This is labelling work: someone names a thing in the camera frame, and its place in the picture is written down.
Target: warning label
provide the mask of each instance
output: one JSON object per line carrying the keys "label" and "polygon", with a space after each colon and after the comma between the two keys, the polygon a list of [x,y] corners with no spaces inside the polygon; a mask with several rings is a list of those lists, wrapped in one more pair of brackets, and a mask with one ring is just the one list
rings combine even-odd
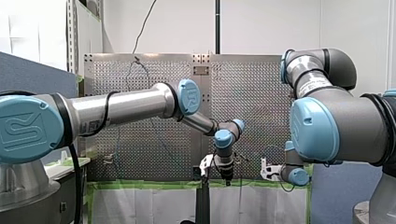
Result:
{"label": "warning label", "polygon": [[309,78],[309,81],[305,82],[305,84],[300,87],[300,90],[298,91],[298,96],[301,97],[314,89],[331,85],[332,83],[330,83],[330,81],[326,77],[311,77]]}

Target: ur logo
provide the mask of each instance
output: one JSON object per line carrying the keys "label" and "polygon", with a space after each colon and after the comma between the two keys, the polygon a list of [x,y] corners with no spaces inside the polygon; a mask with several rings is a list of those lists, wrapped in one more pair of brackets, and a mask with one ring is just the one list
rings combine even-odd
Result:
{"label": "ur logo", "polygon": [[0,147],[5,151],[46,142],[45,127],[40,113],[0,117]]}
{"label": "ur logo", "polygon": [[198,105],[198,94],[197,90],[194,88],[187,90],[187,99],[189,100],[189,106],[191,105]]}

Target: pegboard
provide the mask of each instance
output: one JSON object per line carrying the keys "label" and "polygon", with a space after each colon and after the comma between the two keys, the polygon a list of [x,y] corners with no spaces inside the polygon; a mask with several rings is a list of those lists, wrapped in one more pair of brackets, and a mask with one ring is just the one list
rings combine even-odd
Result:
{"label": "pegboard", "polygon": [[[280,84],[279,56],[206,55],[205,61],[205,55],[196,54],[135,56],[144,66],[130,54],[86,55],[85,93],[136,91],[157,82],[192,78],[202,89],[204,114],[218,121],[247,123],[234,145],[235,151],[250,159],[243,168],[244,178],[260,174],[264,154],[269,162],[283,162],[290,98],[288,87]],[[208,74],[195,74],[197,65],[207,66]],[[92,158],[89,179],[190,180],[192,166],[213,151],[211,138],[197,138],[194,130],[173,119],[155,118],[152,123],[141,120],[100,132],[92,142],[97,156]],[[113,163],[104,164],[110,154],[115,155]]]}

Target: black stand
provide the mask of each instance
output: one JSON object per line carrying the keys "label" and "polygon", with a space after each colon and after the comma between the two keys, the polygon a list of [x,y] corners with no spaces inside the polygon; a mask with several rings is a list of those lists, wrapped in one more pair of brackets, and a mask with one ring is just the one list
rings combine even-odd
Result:
{"label": "black stand", "polygon": [[195,223],[210,224],[209,183],[202,183],[202,188],[196,191]]}

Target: black bar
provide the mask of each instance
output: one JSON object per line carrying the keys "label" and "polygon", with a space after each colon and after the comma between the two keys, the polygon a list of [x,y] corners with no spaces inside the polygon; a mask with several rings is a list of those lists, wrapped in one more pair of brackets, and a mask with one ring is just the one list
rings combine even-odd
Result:
{"label": "black bar", "polygon": [[196,190],[195,224],[210,224],[209,183],[202,183]]}
{"label": "black bar", "polygon": [[216,54],[220,54],[220,0],[216,0]]}

